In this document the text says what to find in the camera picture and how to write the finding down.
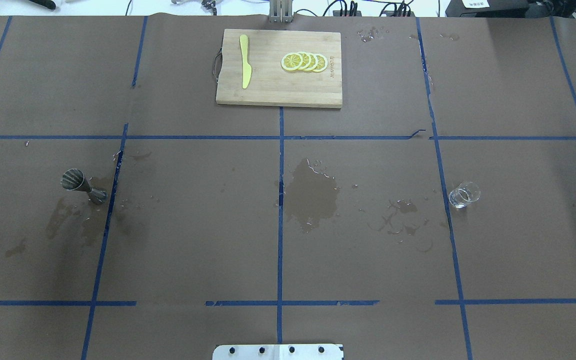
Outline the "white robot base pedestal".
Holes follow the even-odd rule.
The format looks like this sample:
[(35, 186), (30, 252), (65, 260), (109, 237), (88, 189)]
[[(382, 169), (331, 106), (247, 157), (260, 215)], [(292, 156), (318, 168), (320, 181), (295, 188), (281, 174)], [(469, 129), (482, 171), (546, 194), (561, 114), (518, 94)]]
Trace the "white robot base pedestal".
[(213, 360), (343, 360), (342, 344), (224, 344), (215, 347)]

